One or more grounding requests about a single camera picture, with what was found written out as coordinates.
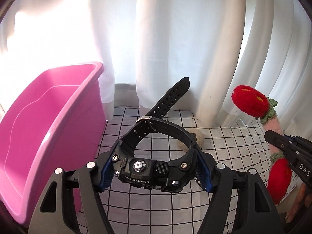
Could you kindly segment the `person's right hand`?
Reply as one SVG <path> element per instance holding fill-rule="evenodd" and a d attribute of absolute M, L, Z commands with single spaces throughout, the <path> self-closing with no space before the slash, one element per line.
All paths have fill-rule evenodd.
<path fill-rule="evenodd" d="M 294 219 L 296 214 L 304 205 L 306 196 L 307 196 L 307 186 L 306 184 L 302 183 L 299 188 L 299 192 L 296 195 L 294 203 L 285 217 L 286 223 L 290 223 Z"/>

